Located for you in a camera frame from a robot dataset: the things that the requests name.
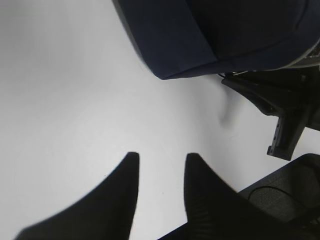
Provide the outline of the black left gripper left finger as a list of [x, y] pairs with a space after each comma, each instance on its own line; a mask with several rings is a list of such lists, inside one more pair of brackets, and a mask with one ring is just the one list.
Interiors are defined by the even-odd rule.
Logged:
[[95, 189], [65, 210], [24, 228], [18, 240], [127, 240], [139, 191], [140, 156], [128, 152]]

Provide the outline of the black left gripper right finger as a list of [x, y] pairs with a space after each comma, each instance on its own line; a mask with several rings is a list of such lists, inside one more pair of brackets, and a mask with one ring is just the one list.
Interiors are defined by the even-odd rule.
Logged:
[[317, 240], [253, 206], [197, 153], [186, 156], [184, 205], [190, 240]]

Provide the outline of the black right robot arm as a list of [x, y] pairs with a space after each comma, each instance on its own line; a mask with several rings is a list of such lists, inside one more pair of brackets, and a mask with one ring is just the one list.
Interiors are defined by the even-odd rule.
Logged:
[[251, 204], [293, 226], [320, 224], [320, 157], [293, 158], [304, 129], [320, 128], [320, 68], [228, 73], [222, 84], [277, 117], [267, 154], [287, 163], [241, 191]]

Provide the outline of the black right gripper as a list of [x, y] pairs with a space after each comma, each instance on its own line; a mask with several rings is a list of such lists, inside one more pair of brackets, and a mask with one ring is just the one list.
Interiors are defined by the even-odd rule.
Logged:
[[[314, 114], [320, 106], [318, 65], [228, 73], [221, 83], [248, 99], [264, 115], [279, 117], [267, 149], [269, 156], [290, 161], [305, 126], [320, 128], [320, 117]], [[303, 114], [290, 115], [308, 107], [311, 107], [308, 118]]]

